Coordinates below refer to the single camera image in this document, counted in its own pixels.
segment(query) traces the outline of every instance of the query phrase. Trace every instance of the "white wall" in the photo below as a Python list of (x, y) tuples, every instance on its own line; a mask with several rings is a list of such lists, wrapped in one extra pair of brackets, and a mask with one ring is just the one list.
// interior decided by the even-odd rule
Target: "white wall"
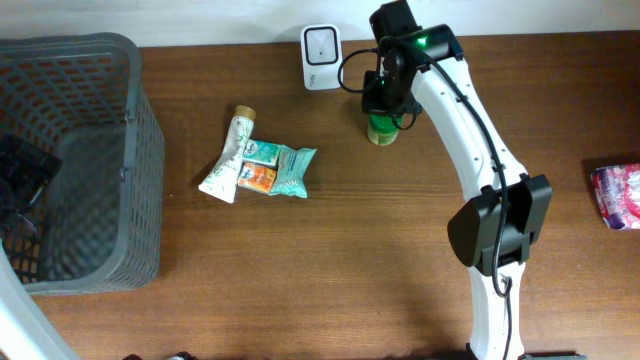
[[(303, 25), (370, 39), (384, 0), (0, 0), (0, 38), (121, 33), (139, 46), (297, 41)], [(640, 0), (410, 0), (457, 35), (640, 29)]]

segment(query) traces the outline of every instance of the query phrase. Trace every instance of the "green light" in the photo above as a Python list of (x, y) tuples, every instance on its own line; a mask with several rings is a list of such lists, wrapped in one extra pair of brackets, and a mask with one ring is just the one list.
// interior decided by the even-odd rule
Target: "green light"
[(426, 36), (418, 38), (418, 40), (416, 40), (416, 42), (418, 43), (419, 47), (427, 47), (427, 37)]

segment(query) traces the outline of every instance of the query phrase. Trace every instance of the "brown cap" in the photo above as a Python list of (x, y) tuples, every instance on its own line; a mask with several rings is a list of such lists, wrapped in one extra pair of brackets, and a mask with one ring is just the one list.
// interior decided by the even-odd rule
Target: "brown cap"
[(251, 121), (256, 121), (256, 111), (244, 105), (236, 106), (236, 113), (234, 116), (244, 116)]

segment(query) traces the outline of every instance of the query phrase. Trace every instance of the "brown wooden surface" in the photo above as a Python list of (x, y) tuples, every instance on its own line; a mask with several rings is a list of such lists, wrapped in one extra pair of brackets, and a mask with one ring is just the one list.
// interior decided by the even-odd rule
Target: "brown wooden surface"
[[(554, 197), (527, 263), (527, 351), (591, 359), (640, 354), (640, 231), (608, 230), (587, 182), (640, 161), (640, 36), (462, 38), (480, 98), (516, 157)], [(344, 53), (368, 42), (344, 44)], [(159, 278), (130, 293), (37, 297), (87, 359), (180, 350), (203, 359), (379, 358), (463, 349), (467, 270), (446, 235), (462, 206), (429, 121), (389, 147), (365, 135), (358, 95), (304, 89), (298, 44), (143, 49), (144, 84), (166, 139)], [(354, 59), (357, 86), (373, 57)], [(254, 138), (318, 148), (310, 198), (197, 190), (237, 104)]]

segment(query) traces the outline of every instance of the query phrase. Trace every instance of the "basket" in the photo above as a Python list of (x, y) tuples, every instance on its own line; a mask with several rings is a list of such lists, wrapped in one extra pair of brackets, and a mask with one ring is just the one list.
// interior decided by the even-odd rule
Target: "basket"
[(164, 138), (137, 47), (117, 34), (0, 41), (0, 136), (62, 160), (26, 216), (35, 239), (4, 239), (31, 294), (139, 288), (158, 273)]

